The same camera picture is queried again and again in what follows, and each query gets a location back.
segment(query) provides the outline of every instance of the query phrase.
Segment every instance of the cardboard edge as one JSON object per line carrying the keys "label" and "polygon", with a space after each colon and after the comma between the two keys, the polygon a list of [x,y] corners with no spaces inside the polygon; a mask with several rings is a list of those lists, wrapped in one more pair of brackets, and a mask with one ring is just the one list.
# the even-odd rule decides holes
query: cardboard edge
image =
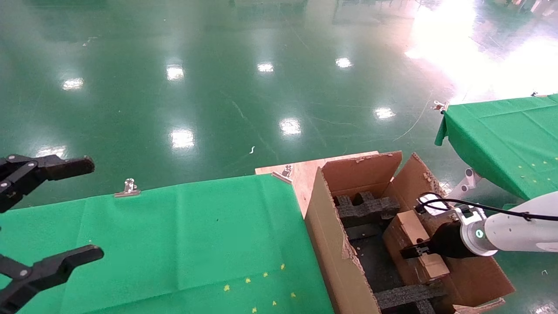
{"label": "cardboard edge", "polygon": [[[305,222],[335,312],[380,314],[376,298],[364,276],[364,270],[341,224],[321,168],[316,171]],[[334,243],[331,240],[332,236],[340,236],[342,239],[337,238]]]}
{"label": "cardboard edge", "polygon": [[480,314],[488,312],[496,307],[502,306],[506,303],[503,298],[498,298],[494,302],[489,302],[481,306],[476,307],[469,307],[469,306],[461,306],[461,305],[453,305],[455,310],[455,314]]}

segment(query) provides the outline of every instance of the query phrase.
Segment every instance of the open cardboard box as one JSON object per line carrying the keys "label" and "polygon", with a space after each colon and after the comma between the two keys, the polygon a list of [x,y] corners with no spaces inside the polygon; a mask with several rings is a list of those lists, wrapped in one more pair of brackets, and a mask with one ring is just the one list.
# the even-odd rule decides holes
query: open cardboard box
{"label": "open cardboard box", "polygon": [[[372,290],[374,278],[365,273],[358,253],[349,243],[333,197],[354,198],[358,192],[370,191],[376,198],[395,198],[400,212],[406,212],[413,210],[421,193],[440,192],[437,179],[416,154],[393,177],[401,160],[402,154],[397,151],[330,161],[318,168],[305,221],[337,314],[380,313],[381,310],[374,297],[374,292],[380,291]],[[447,221],[449,218],[420,216],[429,236]],[[515,291],[492,257],[443,258],[443,261],[449,274],[441,279],[446,296],[439,302],[442,305],[435,307],[437,313],[485,312],[504,303],[501,297]]]}

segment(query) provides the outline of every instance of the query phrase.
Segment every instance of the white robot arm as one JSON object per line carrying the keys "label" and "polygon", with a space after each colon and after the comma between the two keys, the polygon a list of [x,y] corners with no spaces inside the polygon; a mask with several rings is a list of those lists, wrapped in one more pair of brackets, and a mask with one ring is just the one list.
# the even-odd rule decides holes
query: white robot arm
{"label": "white robot arm", "polygon": [[436,230],[423,251],[453,258],[491,256],[498,250],[558,252],[558,217],[554,216],[558,213],[558,192],[539,196],[509,211],[499,210],[490,217],[481,207],[490,209],[469,206],[471,215],[466,216],[459,208],[449,208],[435,194],[423,195],[417,206],[418,211],[426,210],[423,215],[450,215],[454,219]]}

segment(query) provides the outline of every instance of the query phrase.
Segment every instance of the small cardboard box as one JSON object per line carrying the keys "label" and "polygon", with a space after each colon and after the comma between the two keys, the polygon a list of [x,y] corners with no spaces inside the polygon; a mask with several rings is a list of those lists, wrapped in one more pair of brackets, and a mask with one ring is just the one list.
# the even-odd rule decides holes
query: small cardboard box
{"label": "small cardboard box", "polygon": [[[423,192],[440,192],[436,178],[418,155],[413,154],[397,176],[400,151],[359,159],[330,161],[318,168],[306,214],[306,227],[328,293],[337,314],[380,313],[357,253],[335,208],[333,197],[369,191],[375,197],[397,199],[401,212],[413,210]],[[449,218],[420,222],[429,236]],[[440,313],[481,313],[504,302],[514,292],[506,275],[492,257],[444,258],[449,275],[442,278],[447,296]]]}
{"label": "small cardboard box", "polygon": [[398,213],[383,233],[389,255],[407,286],[428,283],[450,273],[438,254],[424,254],[412,259],[401,256],[402,249],[429,238],[415,211]]}

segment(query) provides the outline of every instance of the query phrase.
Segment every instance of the green table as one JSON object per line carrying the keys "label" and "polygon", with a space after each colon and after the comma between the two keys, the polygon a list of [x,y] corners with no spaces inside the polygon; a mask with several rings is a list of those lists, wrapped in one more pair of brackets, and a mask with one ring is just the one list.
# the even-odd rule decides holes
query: green table
{"label": "green table", "polygon": [[449,106],[448,137],[475,171],[523,199],[558,190],[558,94]]}
{"label": "green table", "polygon": [[333,314],[292,187],[271,175],[13,210],[0,226],[0,251],[28,265],[105,252],[21,313]]}

